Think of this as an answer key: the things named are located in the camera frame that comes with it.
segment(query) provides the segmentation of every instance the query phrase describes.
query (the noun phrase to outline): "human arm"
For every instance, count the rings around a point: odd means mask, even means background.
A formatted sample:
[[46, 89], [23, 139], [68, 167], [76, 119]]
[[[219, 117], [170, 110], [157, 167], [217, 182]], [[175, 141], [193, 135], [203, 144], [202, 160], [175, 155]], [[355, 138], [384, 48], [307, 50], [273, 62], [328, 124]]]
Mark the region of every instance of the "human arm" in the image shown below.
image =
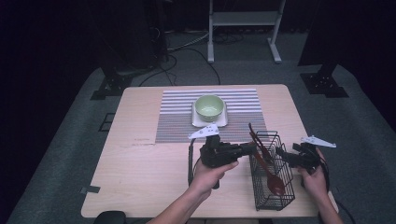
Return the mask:
[[[324, 160], [323, 154], [317, 148], [319, 156]], [[310, 175], [304, 168], [299, 167], [298, 172], [303, 176], [304, 186], [306, 191], [311, 195], [315, 204], [318, 207], [320, 216], [324, 223], [344, 223], [338, 215], [337, 211], [332, 206], [332, 201], [329, 198], [326, 189], [326, 179], [321, 166]]]
[[180, 197], [148, 224], [186, 223], [199, 205], [210, 196], [213, 186], [224, 177], [225, 172], [237, 165], [238, 162], [236, 161], [212, 169], [204, 166], [201, 161], [198, 161], [191, 185]]

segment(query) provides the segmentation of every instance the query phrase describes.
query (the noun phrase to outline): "black wire basket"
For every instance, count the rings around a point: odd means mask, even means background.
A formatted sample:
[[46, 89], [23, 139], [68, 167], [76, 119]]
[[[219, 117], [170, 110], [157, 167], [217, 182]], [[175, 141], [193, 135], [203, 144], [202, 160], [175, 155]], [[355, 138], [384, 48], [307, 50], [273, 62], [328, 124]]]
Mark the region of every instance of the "black wire basket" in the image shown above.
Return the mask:
[[254, 200], [256, 209], [259, 210], [276, 210], [280, 211], [288, 206], [294, 199], [294, 190], [291, 184], [293, 175], [291, 169], [282, 158], [276, 154], [276, 148], [281, 147], [284, 151], [285, 145], [280, 141], [279, 135], [274, 131], [258, 131], [257, 136], [262, 144], [268, 149], [272, 162], [267, 162], [269, 171], [279, 176], [285, 184], [285, 194], [277, 196], [273, 194], [267, 187], [267, 175], [257, 162], [254, 156], [249, 156], [250, 170], [253, 182]]

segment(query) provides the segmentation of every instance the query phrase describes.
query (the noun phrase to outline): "white plate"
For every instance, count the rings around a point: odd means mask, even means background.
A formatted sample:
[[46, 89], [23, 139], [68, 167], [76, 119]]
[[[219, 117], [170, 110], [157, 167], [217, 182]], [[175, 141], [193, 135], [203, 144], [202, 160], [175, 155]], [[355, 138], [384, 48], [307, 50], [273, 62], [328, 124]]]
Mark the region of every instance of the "white plate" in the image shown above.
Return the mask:
[[195, 111], [195, 102], [192, 103], [192, 125], [195, 127], [206, 127], [211, 123], [215, 123], [218, 127], [224, 127], [227, 125], [228, 118], [227, 118], [227, 105], [224, 102], [224, 109], [223, 112], [220, 114], [220, 117], [213, 122], [206, 122], [199, 118], [198, 113]]

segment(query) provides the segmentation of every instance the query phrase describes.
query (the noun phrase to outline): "white metal stand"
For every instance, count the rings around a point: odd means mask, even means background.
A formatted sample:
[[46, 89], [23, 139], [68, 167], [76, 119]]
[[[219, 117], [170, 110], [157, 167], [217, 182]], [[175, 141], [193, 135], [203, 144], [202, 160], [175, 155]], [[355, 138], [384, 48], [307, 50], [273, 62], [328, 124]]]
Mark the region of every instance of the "white metal stand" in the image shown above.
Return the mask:
[[214, 26], [242, 26], [242, 25], [274, 25], [272, 37], [268, 38], [268, 44], [276, 63], [282, 63], [275, 41], [282, 20], [283, 8], [286, 0], [281, 0], [278, 11], [255, 11], [255, 12], [214, 12], [213, 0], [209, 6], [209, 40], [207, 42], [207, 61], [213, 63], [215, 54], [213, 51], [213, 27]]

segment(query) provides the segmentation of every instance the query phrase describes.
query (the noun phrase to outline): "white tag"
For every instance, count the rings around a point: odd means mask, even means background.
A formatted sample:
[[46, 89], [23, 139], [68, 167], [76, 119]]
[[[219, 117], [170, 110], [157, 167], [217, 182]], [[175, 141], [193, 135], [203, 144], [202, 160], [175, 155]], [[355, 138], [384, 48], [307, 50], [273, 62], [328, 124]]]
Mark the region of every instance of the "white tag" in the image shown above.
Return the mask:
[[190, 133], [189, 139], [207, 137], [207, 136], [216, 135], [216, 134], [219, 134], [219, 128], [218, 128], [218, 125], [213, 123], [213, 124], [207, 125], [203, 129], [201, 129], [195, 133]]
[[337, 147], [335, 143], [328, 143], [326, 141], [323, 141], [321, 139], [316, 138], [314, 135], [310, 137], [302, 137], [301, 141], [310, 143], [315, 146], [322, 146], [322, 147]]

